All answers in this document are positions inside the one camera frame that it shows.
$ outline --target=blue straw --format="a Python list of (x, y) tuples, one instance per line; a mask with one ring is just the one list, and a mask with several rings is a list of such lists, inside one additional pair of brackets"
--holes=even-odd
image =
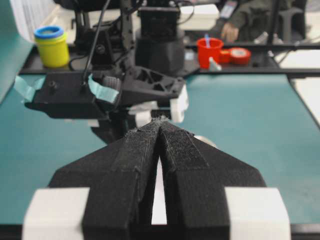
[(204, 39), (205, 39), (206, 47), (209, 49), (210, 48), (210, 37), (209, 37), (208, 33), (206, 33), (204, 35)]

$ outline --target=teal table mat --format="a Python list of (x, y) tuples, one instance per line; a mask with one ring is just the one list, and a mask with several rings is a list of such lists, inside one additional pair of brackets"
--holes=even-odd
[[(187, 90), (179, 126), (257, 167), (279, 188), (291, 223), (320, 223), (320, 131), (286, 76), (195, 75)], [(21, 224), (57, 168), (104, 146), (86, 121), (51, 119), (21, 100), (11, 90), (0, 105), (0, 224)]]
[(23, 66), (32, 43), (18, 33), (10, 0), (0, 0), (0, 104)]

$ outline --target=blue lid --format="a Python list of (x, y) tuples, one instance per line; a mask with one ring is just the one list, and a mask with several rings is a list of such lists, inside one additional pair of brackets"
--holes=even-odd
[(37, 39), (55, 39), (64, 34), (64, 30), (59, 26), (44, 26), (34, 31)]

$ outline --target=yellow container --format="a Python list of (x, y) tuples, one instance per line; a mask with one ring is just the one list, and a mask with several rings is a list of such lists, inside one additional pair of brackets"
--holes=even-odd
[(35, 42), (44, 66), (48, 68), (59, 68), (68, 64), (69, 49), (67, 45), (67, 34), (65, 32), (53, 38), (39, 38), (39, 35), (37, 36), (37, 34), (35, 34)]

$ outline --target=person's hand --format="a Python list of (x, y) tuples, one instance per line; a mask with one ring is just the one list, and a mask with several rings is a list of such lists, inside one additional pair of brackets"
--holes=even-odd
[(227, 22), (222, 29), (221, 38), (226, 39), (229, 43), (234, 43), (239, 37), (239, 28)]

